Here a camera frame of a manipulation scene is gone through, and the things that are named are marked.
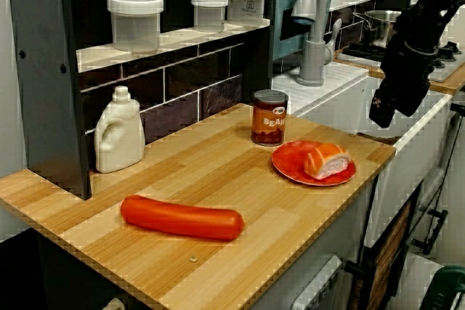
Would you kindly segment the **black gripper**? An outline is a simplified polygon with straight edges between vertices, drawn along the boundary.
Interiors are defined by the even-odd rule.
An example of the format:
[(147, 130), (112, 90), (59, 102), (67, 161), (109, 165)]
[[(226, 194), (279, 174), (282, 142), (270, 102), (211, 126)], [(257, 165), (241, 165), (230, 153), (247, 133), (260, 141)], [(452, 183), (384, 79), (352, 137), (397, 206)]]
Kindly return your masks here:
[(374, 92), (369, 111), (369, 118), (383, 129), (390, 126), (395, 110), (412, 116), (429, 91), (429, 62), (437, 53), (437, 45), (416, 44), (397, 30), (387, 46), (381, 64), (384, 80)]

